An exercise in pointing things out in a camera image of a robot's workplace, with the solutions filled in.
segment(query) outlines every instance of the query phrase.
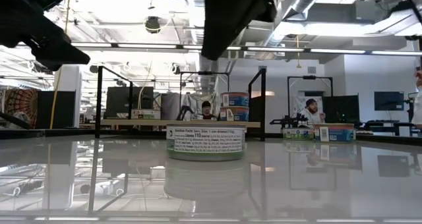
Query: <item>nutrition label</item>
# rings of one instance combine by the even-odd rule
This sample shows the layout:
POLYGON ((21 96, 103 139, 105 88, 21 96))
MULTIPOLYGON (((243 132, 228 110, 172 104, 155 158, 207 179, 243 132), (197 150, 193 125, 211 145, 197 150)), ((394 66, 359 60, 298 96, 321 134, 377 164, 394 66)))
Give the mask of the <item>nutrition label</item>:
POLYGON ((243 129, 231 128, 167 128, 168 149, 175 152, 229 153, 242 152, 243 129))

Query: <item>white shirt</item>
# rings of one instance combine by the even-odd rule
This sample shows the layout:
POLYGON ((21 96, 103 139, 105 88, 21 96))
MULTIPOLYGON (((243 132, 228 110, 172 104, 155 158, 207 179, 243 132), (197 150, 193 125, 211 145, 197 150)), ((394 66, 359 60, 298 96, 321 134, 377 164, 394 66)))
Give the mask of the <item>white shirt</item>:
POLYGON ((323 123, 324 121, 321 120, 320 113, 316 112, 314 114, 312 114, 311 112, 309 112, 308 109, 304 109, 301 111, 301 115, 304 115, 307 119, 308 119, 308 124, 309 125, 314 125, 314 124, 318 124, 318 123, 323 123))
POLYGON ((419 92, 415 97, 413 104, 413 118, 411 123, 414 125, 422 125, 422 86, 418 87, 419 92))

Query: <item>computer monitor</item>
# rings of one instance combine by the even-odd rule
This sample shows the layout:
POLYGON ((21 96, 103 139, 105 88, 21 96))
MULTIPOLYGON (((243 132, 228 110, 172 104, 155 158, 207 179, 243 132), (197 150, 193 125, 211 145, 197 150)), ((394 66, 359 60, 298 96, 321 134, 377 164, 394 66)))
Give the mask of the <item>computer monitor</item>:
POLYGON ((374 92, 375 111, 403 111, 403 92, 374 92))
MULTIPOLYGON (((141 87, 133 87, 132 108, 138 107, 138 97, 141 87)), ((141 107, 152 109, 154 101, 154 88, 146 86, 142 91, 141 107)), ((107 102, 104 118, 126 118, 129 114, 129 87, 109 87, 107 89, 107 102)))
POLYGON ((325 123, 359 123, 359 96, 322 98, 325 123))

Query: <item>white column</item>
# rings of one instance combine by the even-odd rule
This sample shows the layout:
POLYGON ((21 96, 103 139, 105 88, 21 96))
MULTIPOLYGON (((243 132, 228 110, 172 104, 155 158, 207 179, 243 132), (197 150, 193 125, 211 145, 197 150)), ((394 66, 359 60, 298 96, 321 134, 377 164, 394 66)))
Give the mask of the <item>white column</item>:
MULTIPOLYGON (((80 98, 82 96, 82 71, 80 67, 85 65, 63 65, 61 67, 61 76, 59 81, 60 92, 75 92, 75 113, 73 119, 73 126, 79 127, 79 113, 80 113, 80 98)), ((59 79, 59 72, 55 73, 54 85, 59 79)))

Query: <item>man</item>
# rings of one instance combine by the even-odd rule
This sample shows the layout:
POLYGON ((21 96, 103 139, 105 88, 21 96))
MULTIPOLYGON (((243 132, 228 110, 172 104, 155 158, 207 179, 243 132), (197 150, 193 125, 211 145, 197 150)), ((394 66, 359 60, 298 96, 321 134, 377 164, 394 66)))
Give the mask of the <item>man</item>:
POLYGON ((413 118, 412 123, 417 128, 422 129, 422 71, 416 72, 416 86, 419 93, 416 95, 415 101, 413 102, 413 118))
POLYGON ((310 125, 324 123, 325 114, 318 113, 318 103, 314 99, 306 101, 306 107, 301 111, 301 114, 308 119, 310 125))
POLYGON ((209 101, 202 102, 202 119, 217 118, 211 114, 211 103, 209 101))

